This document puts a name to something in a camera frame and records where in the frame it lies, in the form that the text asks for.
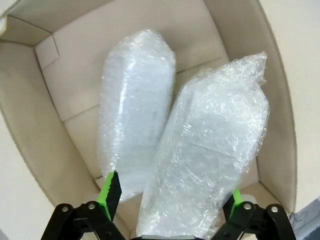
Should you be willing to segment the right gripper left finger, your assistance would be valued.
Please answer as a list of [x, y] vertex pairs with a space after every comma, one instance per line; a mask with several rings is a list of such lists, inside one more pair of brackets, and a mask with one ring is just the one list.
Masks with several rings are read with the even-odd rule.
[[125, 240], [113, 220], [122, 189], [117, 171], [110, 172], [95, 201], [57, 205], [47, 224], [47, 240], [81, 240], [94, 233], [97, 240]]

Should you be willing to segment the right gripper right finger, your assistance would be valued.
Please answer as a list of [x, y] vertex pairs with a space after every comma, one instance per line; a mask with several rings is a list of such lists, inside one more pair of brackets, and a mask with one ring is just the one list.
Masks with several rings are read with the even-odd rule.
[[236, 188], [223, 206], [225, 223], [212, 240], [241, 240], [253, 234], [257, 240], [297, 240], [285, 208], [277, 203], [266, 208], [244, 201]]

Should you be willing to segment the bubble-wrapped clock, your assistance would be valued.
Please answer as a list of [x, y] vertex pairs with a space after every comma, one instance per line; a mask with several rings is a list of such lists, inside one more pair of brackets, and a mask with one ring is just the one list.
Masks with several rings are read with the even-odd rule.
[[143, 192], [138, 236], [208, 239], [216, 233], [223, 204], [267, 131], [266, 60], [261, 52], [202, 69], [181, 88]]
[[97, 159], [119, 175], [122, 202], [144, 191], [168, 120], [176, 56], [156, 31], [138, 31], [108, 54], [102, 72]]

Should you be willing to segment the open cardboard box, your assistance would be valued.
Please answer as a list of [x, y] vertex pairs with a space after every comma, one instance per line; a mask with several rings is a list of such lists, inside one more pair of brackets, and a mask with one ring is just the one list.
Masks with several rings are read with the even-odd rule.
[[320, 0], [0, 0], [0, 235], [39, 240], [56, 205], [99, 192], [102, 68], [143, 29], [175, 52], [175, 92], [267, 53], [267, 134], [241, 191], [320, 240]]

